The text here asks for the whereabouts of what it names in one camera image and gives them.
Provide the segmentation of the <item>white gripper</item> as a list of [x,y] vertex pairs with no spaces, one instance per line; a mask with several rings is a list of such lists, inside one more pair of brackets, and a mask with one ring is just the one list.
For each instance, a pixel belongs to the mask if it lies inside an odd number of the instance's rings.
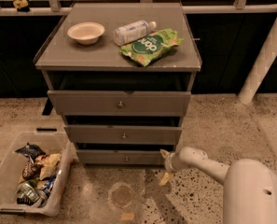
[[178,156],[174,152],[169,152],[165,149],[161,149],[160,154],[164,161],[165,172],[159,182],[161,186],[165,186],[173,177],[173,173],[176,173],[181,170],[181,162]]

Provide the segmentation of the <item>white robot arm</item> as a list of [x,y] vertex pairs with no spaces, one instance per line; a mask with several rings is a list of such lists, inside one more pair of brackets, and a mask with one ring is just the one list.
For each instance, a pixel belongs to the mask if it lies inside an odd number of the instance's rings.
[[161,185],[194,167],[223,186],[223,224],[277,224],[277,175],[263,163],[241,159],[226,165],[193,147],[160,153],[165,166]]

